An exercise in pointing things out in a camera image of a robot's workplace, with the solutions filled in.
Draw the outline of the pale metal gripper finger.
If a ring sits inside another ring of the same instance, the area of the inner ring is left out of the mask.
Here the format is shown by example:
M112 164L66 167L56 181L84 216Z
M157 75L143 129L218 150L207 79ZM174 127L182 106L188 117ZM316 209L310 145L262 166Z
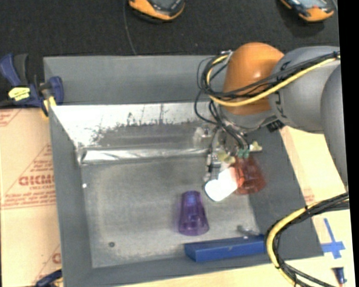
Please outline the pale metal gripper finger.
M207 155L206 157L206 165L205 165L205 174L203 177L203 181L209 182L209 180L213 180L215 178L215 172L214 172L214 162L212 159L212 154Z
M217 168L217 172L221 173L222 171L226 170L230 167L229 156L226 156L223 159L217 159L215 161L215 167Z

